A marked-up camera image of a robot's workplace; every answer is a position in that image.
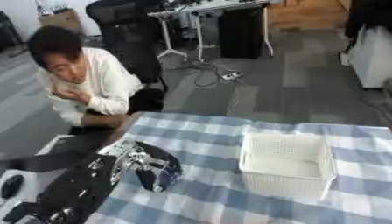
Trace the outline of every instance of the cardboard box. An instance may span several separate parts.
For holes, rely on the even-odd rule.
[[[54,15],[42,16],[38,20],[42,25],[60,26],[78,34],[83,34],[81,21],[75,10],[66,10]]]

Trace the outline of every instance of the wall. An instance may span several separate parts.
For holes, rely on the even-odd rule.
[[[68,7],[74,8],[80,17],[81,24],[88,36],[99,35],[100,31],[95,22],[86,14],[86,6],[95,0],[41,0],[41,3],[55,4],[67,2]],[[0,0],[0,11],[4,11],[15,25],[19,35],[26,41],[39,27],[37,6],[34,0]]]
[[[23,40],[40,27],[34,0],[0,0],[0,11],[7,14]]]

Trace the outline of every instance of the power strip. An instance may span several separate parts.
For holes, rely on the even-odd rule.
[[[236,79],[239,79],[243,76],[243,73],[240,72],[231,72],[231,73],[227,73],[225,75],[221,76],[221,79],[223,81],[234,81]]]

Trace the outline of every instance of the blue and white tablecloth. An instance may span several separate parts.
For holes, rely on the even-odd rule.
[[[314,206],[245,192],[238,157],[249,132],[325,136],[339,174],[326,200]],[[392,223],[392,135],[387,128],[145,113],[129,133],[177,156],[184,179],[166,192],[148,192],[130,171],[89,224]]]

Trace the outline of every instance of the man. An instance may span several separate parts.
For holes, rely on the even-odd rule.
[[[144,85],[109,52],[81,46],[71,31],[44,26],[28,41],[38,81],[78,135],[119,127],[128,115],[160,111],[164,94]]]

